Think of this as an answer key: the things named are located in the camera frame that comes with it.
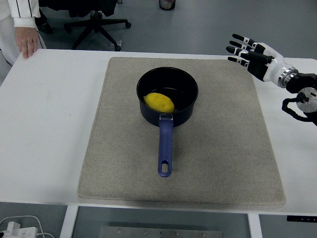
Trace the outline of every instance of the yellow lemon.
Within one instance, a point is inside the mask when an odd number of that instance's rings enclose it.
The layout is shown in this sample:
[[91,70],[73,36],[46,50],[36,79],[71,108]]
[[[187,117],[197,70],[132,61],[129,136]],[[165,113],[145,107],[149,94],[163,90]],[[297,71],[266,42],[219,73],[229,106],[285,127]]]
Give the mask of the yellow lemon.
[[149,93],[144,97],[145,104],[161,113],[172,113],[174,111],[174,104],[171,99],[161,93]]

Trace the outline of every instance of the saucepan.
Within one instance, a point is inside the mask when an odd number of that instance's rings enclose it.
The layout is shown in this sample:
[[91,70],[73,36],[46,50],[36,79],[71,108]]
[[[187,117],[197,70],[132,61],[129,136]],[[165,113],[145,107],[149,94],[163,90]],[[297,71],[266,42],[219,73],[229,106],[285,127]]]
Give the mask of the saucepan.
[[[144,97],[160,93],[174,104],[172,113],[162,113],[146,105]],[[198,85],[187,72],[174,67],[159,67],[146,72],[138,81],[137,96],[143,117],[159,126],[158,174],[168,177],[172,173],[173,128],[186,122],[192,114],[198,97]]]

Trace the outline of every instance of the metal plate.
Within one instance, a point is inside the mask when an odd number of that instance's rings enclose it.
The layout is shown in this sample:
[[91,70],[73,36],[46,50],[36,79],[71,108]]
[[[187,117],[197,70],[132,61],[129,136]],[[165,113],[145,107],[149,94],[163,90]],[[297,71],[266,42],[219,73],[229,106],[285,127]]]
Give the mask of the metal plate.
[[317,112],[317,90],[315,88],[307,87],[303,88],[299,93],[304,93],[309,98],[308,102],[297,102],[297,106],[305,113]]
[[99,238],[223,238],[222,232],[102,226]]

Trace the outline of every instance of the blue handle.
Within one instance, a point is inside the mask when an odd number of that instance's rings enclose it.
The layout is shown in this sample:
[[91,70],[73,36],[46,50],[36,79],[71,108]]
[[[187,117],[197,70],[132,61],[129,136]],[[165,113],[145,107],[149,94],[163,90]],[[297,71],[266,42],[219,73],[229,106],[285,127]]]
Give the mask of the blue handle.
[[168,177],[172,173],[172,142],[174,121],[172,118],[158,121],[159,125],[159,148],[158,148],[158,174]]

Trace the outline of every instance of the power adapter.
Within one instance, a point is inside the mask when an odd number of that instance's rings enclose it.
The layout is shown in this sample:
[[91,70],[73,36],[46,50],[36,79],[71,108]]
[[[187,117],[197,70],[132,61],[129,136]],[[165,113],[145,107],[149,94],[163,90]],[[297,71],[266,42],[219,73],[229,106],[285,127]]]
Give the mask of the power adapter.
[[20,224],[9,222],[3,238],[36,238],[37,232],[36,227],[20,228]]

